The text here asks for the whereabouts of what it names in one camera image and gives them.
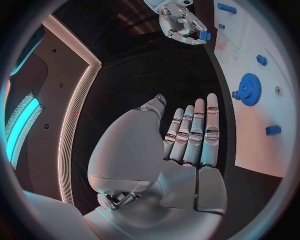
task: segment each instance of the blue gear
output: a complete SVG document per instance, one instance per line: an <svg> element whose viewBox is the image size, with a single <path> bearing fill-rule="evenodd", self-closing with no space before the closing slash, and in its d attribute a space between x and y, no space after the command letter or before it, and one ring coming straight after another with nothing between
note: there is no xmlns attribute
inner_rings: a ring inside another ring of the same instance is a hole
<svg viewBox="0 0 300 240"><path fill-rule="evenodd" d="M257 104L262 94L259 78L252 73L246 73L240 81L238 93L243 104L247 106Z"/></svg>

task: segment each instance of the small blue component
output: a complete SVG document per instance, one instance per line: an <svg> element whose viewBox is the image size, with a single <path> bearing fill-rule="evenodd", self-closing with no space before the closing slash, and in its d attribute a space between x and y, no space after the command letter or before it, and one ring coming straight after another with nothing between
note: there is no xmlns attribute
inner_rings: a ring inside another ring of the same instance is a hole
<svg viewBox="0 0 300 240"><path fill-rule="evenodd" d="M230 12L232 14L237 14L237 9L235 7L228 6L222 3L218 3L217 8L226 12Z"/></svg>
<svg viewBox="0 0 300 240"><path fill-rule="evenodd" d="M266 65L268 64L267 59L266 59L265 57L263 57L262 55L258 55L258 56L256 57L256 60L257 60L260 64L262 64L262 65L264 65L264 66L266 66Z"/></svg>
<svg viewBox="0 0 300 240"><path fill-rule="evenodd" d="M233 97L234 99L236 99L236 100L241 100L239 91L233 91L233 92L232 92L232 97Z"/></svg>
<svg viewBox="0 0 300 240"><path fill-rule="evenodd" d="M267 136L275 135L275 134L280 134L281 133L281 127L278 125L275 126L268 126L265 128L265 134Z"/></svg>
<svg viewBox="0 0 300 240"><path fill-rule="evenodd" d="M246 73L239 83L238 93L243 104L247 106L257 104L262 94L259 78L252 73Z"/></svg>
<svg viewBox="0 0 300 240"><path fill-rule="evenodd" d="M209 32L201 31L199 39L204 41L209 41L211 40L211 34Z"/></svg>

